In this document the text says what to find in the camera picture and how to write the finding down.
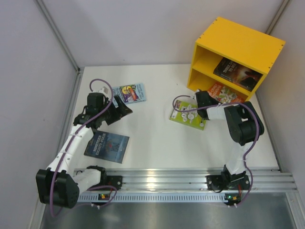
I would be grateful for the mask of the light blue treehouse book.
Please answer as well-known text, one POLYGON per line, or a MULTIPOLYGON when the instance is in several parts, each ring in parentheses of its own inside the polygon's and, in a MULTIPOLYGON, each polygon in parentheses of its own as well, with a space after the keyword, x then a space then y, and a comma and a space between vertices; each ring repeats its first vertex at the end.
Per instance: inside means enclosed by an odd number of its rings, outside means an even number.
POLYGON ((135 83, 113 88, 114 95, 118 95, 125 104, 145 102, 146 91, 143 83, 135 83))

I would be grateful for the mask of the orange treehouse book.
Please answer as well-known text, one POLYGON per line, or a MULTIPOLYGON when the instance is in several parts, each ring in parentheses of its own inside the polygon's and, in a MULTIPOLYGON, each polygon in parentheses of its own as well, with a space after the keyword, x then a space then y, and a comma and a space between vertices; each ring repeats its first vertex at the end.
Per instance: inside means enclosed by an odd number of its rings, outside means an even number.
POLYGON ((238 96, 235 92, 231 91, 225 85, 216 82, 207 91, 209 95, 218 102, 225 104, 231 102, 244 102, 244 99, 238 96))

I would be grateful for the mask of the green comic book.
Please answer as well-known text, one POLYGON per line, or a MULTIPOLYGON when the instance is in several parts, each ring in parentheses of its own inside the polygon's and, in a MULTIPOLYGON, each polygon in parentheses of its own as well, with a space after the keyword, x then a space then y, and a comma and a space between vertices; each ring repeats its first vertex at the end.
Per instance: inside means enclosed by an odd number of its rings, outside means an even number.
POLYGON ((174 107, 178 109, 179 112, 174 109, 172 110, 172 113, 169 117, 171 121, 202 131, 204 130, 206 121, 198 115, 197 111, 190 111, 197 108, 196 105, 176 100, 174 107))

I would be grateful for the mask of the Nineteen Eighty-Four blue book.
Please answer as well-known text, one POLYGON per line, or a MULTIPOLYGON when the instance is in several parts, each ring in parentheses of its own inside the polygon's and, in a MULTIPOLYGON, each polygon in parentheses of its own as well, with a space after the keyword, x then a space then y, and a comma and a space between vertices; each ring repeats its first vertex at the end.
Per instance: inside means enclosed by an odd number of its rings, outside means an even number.
POLYGON ((88 142, 84 155, 121 164, 129 139, 128 136, 97 131, 88 142))

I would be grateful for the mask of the Three Days To See book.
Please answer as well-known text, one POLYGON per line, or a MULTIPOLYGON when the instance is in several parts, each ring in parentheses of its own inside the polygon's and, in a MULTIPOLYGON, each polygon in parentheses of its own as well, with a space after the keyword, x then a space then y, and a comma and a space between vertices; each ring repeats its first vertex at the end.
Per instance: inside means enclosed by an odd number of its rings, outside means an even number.
POLYGON ((213 73, 248 91, 252 91, 263 76, 261 73, 225 57, 221 59, 213 73))

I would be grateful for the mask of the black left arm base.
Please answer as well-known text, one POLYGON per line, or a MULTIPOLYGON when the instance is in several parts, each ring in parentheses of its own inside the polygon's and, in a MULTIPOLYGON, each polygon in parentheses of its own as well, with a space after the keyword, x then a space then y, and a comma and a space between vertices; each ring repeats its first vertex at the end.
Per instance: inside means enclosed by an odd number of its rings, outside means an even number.
POLYGON ((101 190, 101 186, 113 186, 117 190, 120 190, 122 187, 122 176, 118 175, 108 175, 106 169, 99 166, 88 166, 85 169, 85 172, 91 170, 92 172, 100 173, 100 181, 97 184, 91 185, 88 190, 101 190))

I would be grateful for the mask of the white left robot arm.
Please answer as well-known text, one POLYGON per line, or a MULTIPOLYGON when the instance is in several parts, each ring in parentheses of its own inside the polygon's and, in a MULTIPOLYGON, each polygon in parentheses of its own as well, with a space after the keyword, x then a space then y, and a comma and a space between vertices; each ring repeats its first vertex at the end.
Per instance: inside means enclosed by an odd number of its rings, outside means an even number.
POLYGON ((40 202, 73 208, 79 195, 88 189, 109 188, 105 168, 88 166, 77 175, 74 170, 88 144, 97 141, 97 130, 102 123, 111 125, 129 114, 132 110, 117 95, 108 98, 100 92, 88 94, 84 112, 75 117, 64 146, 48 167, 36 174, 40 202))

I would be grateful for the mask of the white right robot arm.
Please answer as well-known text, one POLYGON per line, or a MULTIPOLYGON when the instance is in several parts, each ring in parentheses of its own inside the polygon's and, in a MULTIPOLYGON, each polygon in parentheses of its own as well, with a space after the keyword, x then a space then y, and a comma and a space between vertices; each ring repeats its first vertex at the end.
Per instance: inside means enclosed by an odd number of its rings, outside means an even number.
POLYGON ((264 133, 264 125, 250 101, 220 104, 207 91, 195 93, 198 114, 205 120, 226 121, 234 141, 231 158, 221 172, 225 184, 245 179, 245 157, 264 133))

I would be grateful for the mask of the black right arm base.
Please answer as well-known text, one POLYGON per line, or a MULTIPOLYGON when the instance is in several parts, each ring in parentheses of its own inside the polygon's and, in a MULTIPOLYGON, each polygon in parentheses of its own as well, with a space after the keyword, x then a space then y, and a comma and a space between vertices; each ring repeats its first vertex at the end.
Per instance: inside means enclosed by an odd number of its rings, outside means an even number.
POLYGON ((246 172, 231 174, 226 166, 219 175, 206 176, 208 190, 220 193, 224 190, 248 190, 250 180, 246 172))

